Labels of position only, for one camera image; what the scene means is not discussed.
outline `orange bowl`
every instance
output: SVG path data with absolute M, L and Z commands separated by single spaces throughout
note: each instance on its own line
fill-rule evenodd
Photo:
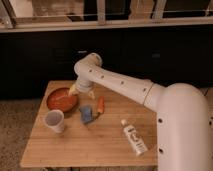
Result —
M 69 88 L 59 88 L 54 90 L 47 97 L 47 107 L 50 110 L 59 109 L 62 112 L 70 111 L 78 102 L 77 95 L 69 95 Z

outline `floor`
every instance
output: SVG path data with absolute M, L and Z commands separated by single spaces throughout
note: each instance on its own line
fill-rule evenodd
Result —
M 43 171 L 19 166 L 41 99 L 0 100 L 0 171 Z M 68 171 L 66 168 L 57 171 Z M 80 171 L 154 171 L 153 167 L 80 168 Z

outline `blue sponge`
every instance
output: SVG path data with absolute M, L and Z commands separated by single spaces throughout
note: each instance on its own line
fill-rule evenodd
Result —
M 80 109 L 81 112 L 81 121 L 86 124 L 93 120 L 92 118 L 92 108 L 89 105 L 82 106 Z

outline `black cabinet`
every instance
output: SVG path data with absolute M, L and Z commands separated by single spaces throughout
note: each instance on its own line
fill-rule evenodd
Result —
M 0 34 L 0 97 L 42 96 L 49 80 L 76 79 L 90 52 L 105 69 L 164 85 L 213 83 L 212 25 Z

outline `carrot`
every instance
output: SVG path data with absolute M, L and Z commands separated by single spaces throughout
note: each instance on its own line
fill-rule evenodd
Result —
M 103 96 L 99 97 L 98 99 L 97 113 L 98 114 L 104 113 L 104 97 Z

